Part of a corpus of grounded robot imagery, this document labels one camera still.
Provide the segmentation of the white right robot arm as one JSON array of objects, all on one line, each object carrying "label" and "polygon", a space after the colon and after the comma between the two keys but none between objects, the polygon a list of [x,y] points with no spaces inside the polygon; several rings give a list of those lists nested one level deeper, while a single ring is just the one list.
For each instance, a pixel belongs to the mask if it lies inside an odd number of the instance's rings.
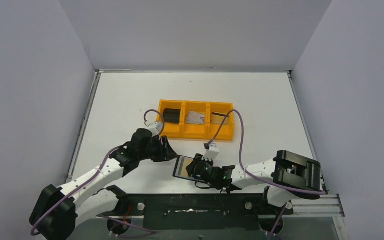
[{"label": "white right robot arm", "polygon": [[240,163],[218,167],[212,160],[196,154],[183,164],[181,176],[228,194],[263,185],[266,193],[261,207],[269,214],[293,199],[318,200],[325,195],[321,164],[286,150],[279,150],[270,160],[248,166]]}]

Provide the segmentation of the black leather card holder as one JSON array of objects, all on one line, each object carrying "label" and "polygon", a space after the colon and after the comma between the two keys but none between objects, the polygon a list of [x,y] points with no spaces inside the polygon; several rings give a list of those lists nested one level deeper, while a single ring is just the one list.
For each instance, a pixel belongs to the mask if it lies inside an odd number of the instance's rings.
[{"label": "black leather card holder", "polygon": [[188,156],[179,155],[176,159],[175,167],[172,176],[175,178],[197,182],[198,180],[190,176],[187,167],[192,164],[193,158]]}]

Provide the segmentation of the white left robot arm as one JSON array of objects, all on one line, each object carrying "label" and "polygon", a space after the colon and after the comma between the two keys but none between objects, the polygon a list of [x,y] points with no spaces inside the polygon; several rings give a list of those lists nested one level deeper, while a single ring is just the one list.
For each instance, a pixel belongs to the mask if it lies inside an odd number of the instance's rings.
[{"label": "white left robot arm", "polygon": [[60,186],[46,186],[29,217],[31,236],[66,240],[75,228],[101,213],[123,213],[127,194],[112,183],[151,160],[163,163],[178,154],[166,136],[154,128],[139,128],[126,143],[108,151],[102,162],[89,172]]}]

